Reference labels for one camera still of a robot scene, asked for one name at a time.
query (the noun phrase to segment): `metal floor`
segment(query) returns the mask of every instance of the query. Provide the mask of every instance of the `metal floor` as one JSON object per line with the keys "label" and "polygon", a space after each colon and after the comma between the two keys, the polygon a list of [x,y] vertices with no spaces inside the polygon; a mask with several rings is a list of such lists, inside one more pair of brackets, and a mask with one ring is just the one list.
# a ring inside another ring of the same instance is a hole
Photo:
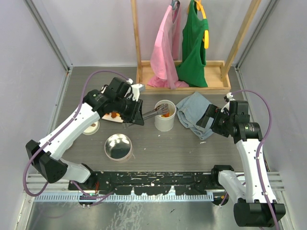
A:
{"label": "metal floor", "polygon": [[[60,111],[58,124],[63,122],[77,107],[81,90],[87,77],[99,69],[118,71],[135,80],[136,67],[75,67],[67,88]],[[94,76],[87,90],[101,89],[109,84],[115,74],[99,73]],[[234,68],[229,71],[232,91],[240,89]],[[154,108],[159,100],[167,99],[175,104],[188,95],[141,95],[143,112]],[[205,95],[217,106],[224,106],[224,95]],[[104,143],[113,134],[127,135],[133,145],[134,158],[124,164],[111,161],[104,153]],[[123,129],[122,124],[100,120],[99,130],[90,136],[80,135],[73,146],[63,156],[65,160],[85,163],[93,170],[103,171],[205,171],[209,172],[215,164],[230,164],[235,171],[243,171],[239,153],[232,138],[217,134],[204,141],[200,140],[189,129],[186,129],[175,116],[172,130],[160,132],[154,126],[154,119],[145,121],[144,126],[131,126]]]}
{"label": "metal floor", "polygon": [[211,202],[102,203],[82,208],[76,203],[39,203],[26,230],[257,230],[236,225],[233,203]]}

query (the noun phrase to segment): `clothes hanger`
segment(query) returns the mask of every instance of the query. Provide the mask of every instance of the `clothes hanger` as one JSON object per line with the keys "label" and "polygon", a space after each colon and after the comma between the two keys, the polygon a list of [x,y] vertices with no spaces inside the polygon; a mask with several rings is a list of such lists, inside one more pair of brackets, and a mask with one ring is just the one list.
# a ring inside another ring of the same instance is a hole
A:
{"label": "clothes hanger", "polygon": [[[202,17],[204,19],[207,19],[205,10],[203,9],[203,6],[201,4],[201,0],[194,0],[194,2],[196,3],[196,9],[198,11],[201,11]],[[205,49],[208,49],[209,48],[209,31],[208,30],[205,30],[202,40],[204,42]]]}
{"label": "clothes hanger", "polygon": [[175,18],[173,19],[173,22],[174,22],[177,18],[177,15],[178,15],[179,7],[180,7],[180,1],[179,0],[172,0],[171,7],[172,7],[172,10],[176,10]]}
{"label": "clothes hanger", "polygon": [[175,3],[177,2],[177,8],[179,8],[180,6],[180,1],[179,0],[172,0],[171,2],[171,6],[172,6],[172,9],[174,10],[175,9]]}

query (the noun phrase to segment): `tongs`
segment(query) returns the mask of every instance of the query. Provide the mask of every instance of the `tongs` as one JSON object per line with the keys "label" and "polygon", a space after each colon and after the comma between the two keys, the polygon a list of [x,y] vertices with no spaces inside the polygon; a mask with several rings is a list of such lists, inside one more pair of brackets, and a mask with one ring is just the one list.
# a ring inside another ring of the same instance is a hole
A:
{"label": "tongs", "polygon": [[[143,120],[147,120],[147,119],[152,118],[152,117],[157,116],[157,115],[165,115],[167,113],[169,113],[168,104],[160,104],[155,109],[153,109],[152,111],[144,113],[143,114]],[[132,123],[124,123],[123,124],[124,128],[128,128],[132,125],[134,125],[134,124],[132,124]]]}

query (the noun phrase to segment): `gray table surface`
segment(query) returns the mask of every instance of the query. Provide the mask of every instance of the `gray table surface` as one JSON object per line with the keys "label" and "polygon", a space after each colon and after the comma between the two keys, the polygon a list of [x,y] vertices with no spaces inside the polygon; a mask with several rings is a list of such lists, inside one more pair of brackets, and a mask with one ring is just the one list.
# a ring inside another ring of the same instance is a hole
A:
{"label": "gray table surface", "polygon": [[[75,67],[66,91],[58,118],[63,122],[77,107],[81,90],[88,75],[99,69],[118,71],[135,80],[136,67]],[[89,82],[87,91],[100,89],[109,84],[115,74],[99,73]],[[240,89],[234,68],[229,71],[232,91]],[[152,110],[159,100],[167,99],[175,104],[188,95],[141,95],[143,112]],[[223,106],[224,95],[205,95],[217,106]],[[127,135],[134,148],[134,157],[126,163],[118,164],[104,153],[104,143],[113,134]],[[232,138],[213,134],[206,140],[200,140],[186,129],[175,117],[172,130],[160,132],[154,126],[154,119],[145,121],[145,126],[134,125],[123,129],[122,124],[100,120],[99,130],[90,136],[80,135],[73,146],[65,152],[63,158],[75,163],[85,163],[93,170],[101,171],[210,171],[215,164],[229,164],[235,171],[243,171],[239,153]]]}

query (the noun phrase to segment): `pink shirt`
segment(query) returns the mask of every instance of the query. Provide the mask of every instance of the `pink shirt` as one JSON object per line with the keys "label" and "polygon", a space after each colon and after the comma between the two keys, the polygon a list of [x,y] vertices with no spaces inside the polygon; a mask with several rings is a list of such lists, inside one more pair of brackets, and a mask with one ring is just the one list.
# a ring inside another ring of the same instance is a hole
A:
{"label": "pink shirt", "polygon": [[178,81],[174,60],[179,56],[180,12],[173,22],[173,10],[168,6],[161,22],[157,38],[154,43],[150,65],[155,74],[148,85],[153,87],[171,88],[189,87],[184,81]]}

